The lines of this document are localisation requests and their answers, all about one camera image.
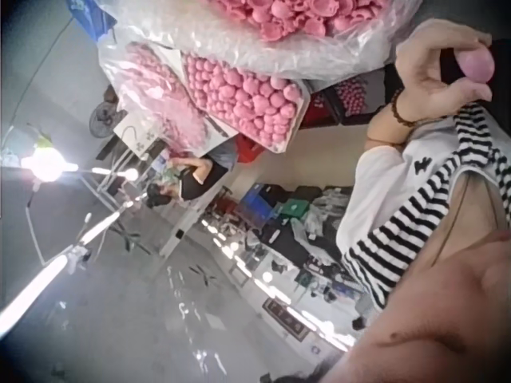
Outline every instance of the woman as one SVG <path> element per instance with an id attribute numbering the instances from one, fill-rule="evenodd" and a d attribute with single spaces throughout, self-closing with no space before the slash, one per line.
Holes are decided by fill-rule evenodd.
<path id="1" fill-rule="evenodd" d="M 337 235 L 344 265 L 382 313 L 328 372 L 275 383 L 505 381 L 511 151 L 470 104 L 491 100 L 488 85 L 446 85 L 439 70 L 440 49 L 490 44 L 433 20 L 398 47 L 405 89 L 370 123 Z"/>
<path id="2" fill-rule="evenodd" d="M 172 198 L 189 201 L 201 197 L 234 168 L 238 160 L 235 137 L 226 140 L 202 158 L 174 158 L 170 168 L 184 167 L 175 183 L 150 184 L 149 207 L 166 205 Z"/>

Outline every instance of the dark hair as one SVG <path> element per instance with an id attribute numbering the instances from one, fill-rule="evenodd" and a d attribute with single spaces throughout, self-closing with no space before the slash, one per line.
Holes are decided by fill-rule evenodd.
<path id="1" fill-rule="evenodd" d="M 351 323 L 351 327 L 353 327 L 353 330 L 360 331 L 366 328 L 366 321 L 363 317 L 358 317 L 353 320 Z"/>
<path id="2" fill-rule="evenodd" d="M 300 376 L 300 375 L 287 375 L 285 377 L 278 377 L 271 383 L 319 383 L 328 371 L 334 366 L 336 360 L 330 358 L 319 363 L 311 375 Z"/>
<path id="3" fill-rule="evenodd" d="M 147 187 L 147 200 L 145 204 L 149 209 L 156 206 L 168 205 L 172 201 L 170 195 L 161 194 L 161 187 L 158 184 L 150 184 Z"/>

